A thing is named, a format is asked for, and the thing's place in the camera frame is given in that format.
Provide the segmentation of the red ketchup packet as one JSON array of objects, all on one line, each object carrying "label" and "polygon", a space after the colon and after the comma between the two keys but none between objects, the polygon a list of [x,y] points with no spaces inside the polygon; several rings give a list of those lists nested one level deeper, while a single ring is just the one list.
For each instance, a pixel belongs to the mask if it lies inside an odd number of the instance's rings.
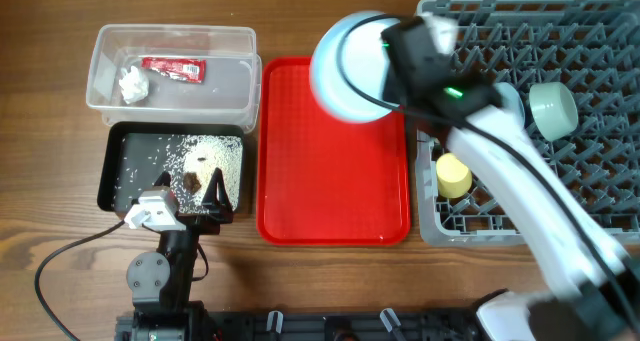
[{"label": "red ketchup packet", "polygon": [[206,73],[204,59],[145,57],[141,67],[173,80],[196,84],[204,81]]}]

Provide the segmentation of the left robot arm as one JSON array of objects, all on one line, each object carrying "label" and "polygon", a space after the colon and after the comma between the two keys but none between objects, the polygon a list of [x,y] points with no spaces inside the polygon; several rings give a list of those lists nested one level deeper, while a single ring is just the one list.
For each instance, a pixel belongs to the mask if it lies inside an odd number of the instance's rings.
[{"label": "left robot arm", "polygon": [[205,212],[182,215],[171,190],[171,175],[163,172],[153,187],[134,199],[125,216],[131,229],[159,234],[154,252],[135,257],[127,269],[132,291],[131,319],[117,321],[116,340],[219,340],[216,322],[201,301],[192,301],[190,291],[196,259],[204,255],[202,235],[217,235],[220,226],[233,222],[232,204],[223,173],[215,169],[202,199]]}]

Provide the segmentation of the light blue plate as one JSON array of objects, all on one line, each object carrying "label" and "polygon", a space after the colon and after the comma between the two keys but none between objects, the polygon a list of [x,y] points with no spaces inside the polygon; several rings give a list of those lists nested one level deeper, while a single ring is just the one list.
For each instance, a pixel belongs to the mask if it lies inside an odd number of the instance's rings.
[{"label": "light blue plate", "polygon": [[363,11],[336,22],[321,38],[311,59],[311,90],[319,106],[330,116],[352,124],[381,119],[390,110],[378,106],[353,89],[383,99],[389,60],[381,33],[398,23],[396,18],[368,22],[376,11]]}]

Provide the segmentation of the yellow plastic cup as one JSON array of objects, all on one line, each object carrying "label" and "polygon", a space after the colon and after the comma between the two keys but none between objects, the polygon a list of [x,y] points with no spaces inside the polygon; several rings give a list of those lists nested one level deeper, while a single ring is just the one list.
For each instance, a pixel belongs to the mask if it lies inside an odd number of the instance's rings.
[{"label": "yellow plastic cup", "polygon": [[452,153],[445,153],[437,159],[436,176],[439,194],[445,198],[460,198],[472,186],[470,169]]}]

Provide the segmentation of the mint green bowl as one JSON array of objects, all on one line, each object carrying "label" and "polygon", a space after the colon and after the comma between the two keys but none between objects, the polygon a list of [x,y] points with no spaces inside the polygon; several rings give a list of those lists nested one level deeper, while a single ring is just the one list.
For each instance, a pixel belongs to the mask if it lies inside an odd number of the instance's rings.
[{"label": "mint green bowl", "polygon": [[555,141],[571,134],[578,125],[573,94],[560,82],[534,84],[529,92],[534,122],[541,135]]}]

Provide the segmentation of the white rice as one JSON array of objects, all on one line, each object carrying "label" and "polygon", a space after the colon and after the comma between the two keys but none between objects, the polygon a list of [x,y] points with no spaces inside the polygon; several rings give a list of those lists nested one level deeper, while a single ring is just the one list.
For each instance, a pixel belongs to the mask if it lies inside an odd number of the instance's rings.
[{"label": "white rice", "polygon": [[[216,168],[223,172],[229,200],[234,208],[238,206],[241,168],[243,161],[243,141],[231,136],[186,136],[178,139],[177,152],[171,154],[164,165],[171,174],[171,190],[180,203],[182,214],[200,214],[205,211],[202,197]],[[202,188],[190,194],[183,187],[183,174],[195,172]]]}]

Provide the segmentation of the light blue small bowl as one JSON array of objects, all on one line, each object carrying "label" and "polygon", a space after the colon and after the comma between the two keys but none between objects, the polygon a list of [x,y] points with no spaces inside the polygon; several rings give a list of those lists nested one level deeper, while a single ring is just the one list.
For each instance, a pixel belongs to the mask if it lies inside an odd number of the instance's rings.
[{"label": "light blue small bowl", "polygon": [[525,109],[519,92],[506,82],[495,83],[494,88],[502,97],[502,108],[513,113],[518,125],[523,129],[525,127]]}]

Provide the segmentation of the brown food scrap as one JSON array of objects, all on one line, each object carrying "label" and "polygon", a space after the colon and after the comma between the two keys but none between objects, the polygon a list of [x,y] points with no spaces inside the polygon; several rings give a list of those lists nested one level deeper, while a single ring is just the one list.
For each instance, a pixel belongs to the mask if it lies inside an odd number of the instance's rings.
[{"label": "brown food scrap", "polygon": [[202,184],[195,172],[184,173],[182,183],[184,189],[190,194],[196,194],[202,188]]}]

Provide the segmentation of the white napkin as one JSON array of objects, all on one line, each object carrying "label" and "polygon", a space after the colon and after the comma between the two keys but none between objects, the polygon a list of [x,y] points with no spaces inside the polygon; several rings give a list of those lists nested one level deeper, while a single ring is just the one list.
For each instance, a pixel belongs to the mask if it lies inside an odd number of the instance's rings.
[{"label": "white napkin", "polygon": [[122,78],[118,81],[123,101],[133,104],[145,99],[149,94],[149,79],[138,67],[131,66],[122,70]]}]

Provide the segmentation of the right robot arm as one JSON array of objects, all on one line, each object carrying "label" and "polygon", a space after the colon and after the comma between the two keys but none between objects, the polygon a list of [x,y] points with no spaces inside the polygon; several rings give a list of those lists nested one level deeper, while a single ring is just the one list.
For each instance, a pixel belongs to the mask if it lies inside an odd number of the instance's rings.
[{"label": "right robot arm", "polygon": [[484,184],[534,255],[546,293],[502,292],[476,317],[491,340],[613,340],[639,331],[639,263],[576,201],[478,72],[455,74],[438,42],[456,37],[415,17],[381,33],[401,112],[433,124]]}]

